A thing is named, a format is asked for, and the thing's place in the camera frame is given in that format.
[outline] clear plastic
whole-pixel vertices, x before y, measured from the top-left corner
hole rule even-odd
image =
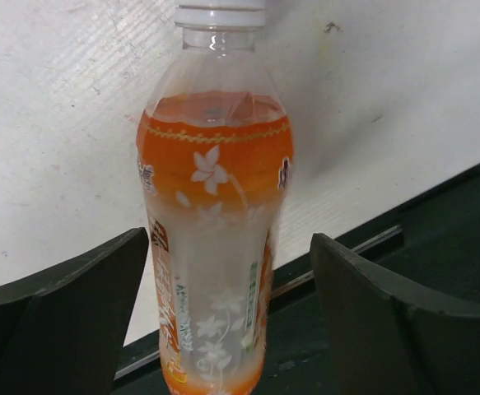
[[[265,353],[289,120],[254,32],[184,29],[137,133],[172,394],[245,395]]]

